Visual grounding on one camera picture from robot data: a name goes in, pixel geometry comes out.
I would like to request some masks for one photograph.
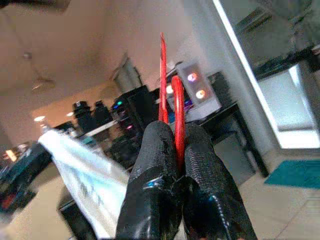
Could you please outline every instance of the white cloth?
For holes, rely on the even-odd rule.
[[[38,142],[51,154],[60,175],[97,238],[114,238],[128,173],[112,159],[52,129]]]

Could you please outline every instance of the black desk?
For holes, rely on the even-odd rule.
[[[269,175],[269,171],[264,163],[263,158],[256,148],[254,139],[236,102],[229,105],[228,107],[222,107],[222,109],[220,109],[218,112],[214,112],[206,117],[205,120],[196,121],[195,123],[202,126],[209,134],[214,134],[218,137],[226,128],[226,120],[228,118],[233,118],[236,121],[238,126],[241,128],[243,136],[246,139],[246,144],[244,146],[241,146],[242,149],[246,153],[252,153],[262,176],[267,177]]]

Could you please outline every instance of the table leg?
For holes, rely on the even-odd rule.
[[[263,158],[261,157],[259,151],[256,148],[254,139],[253,139],[248,127],[247,127],[247,124],[246,124],[239,108],[237,109],[237,111],[235,111],[234,118],[235,118],[236,122],[238,123],[238,125],[240,126],[242,133],[245,135],[245,138],[247,141],[247,143],[246,143],[247,150],[252,152],[252,155],[254,157],[256,165],[258,166],[262,176],[264,178],[266,178],[269,175],[269,171],[267,169],[267,166],[265,165]]]

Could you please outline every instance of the red handle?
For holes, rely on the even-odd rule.
[[[165,43],[164,33],[161,33],[161,66],[160,66],[160,104],[159,104],[159,120],[169,122],[167,111],[167,80],[166,80],[166,68],[167,68],[167,49]],[[180,78],[176,75],[171,81],[173,96],[174,96],[174,108],[175,108],[175,148],[176,148],[176,161],[179,170],[182,170],[185,161],[185,98],[184,87]]]
[[[176,161],[181,171],[185,162],[185,98],[181,79],[176,75],[172,78],[175,111],[175,148]]]
[[[166,70],[167,70],[167,49],[165,36],[162,32],[161,35],[161,56],[160,56],[160,104],[159,104],[159,120],[165,122],[166,124],[169,122],[168,120],[168,111],[167,111],[167,92],[166,92]]]

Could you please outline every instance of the teal rug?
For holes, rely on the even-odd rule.
[[[320,189],[320,159],[286,160],[264,182],[270,185]]]

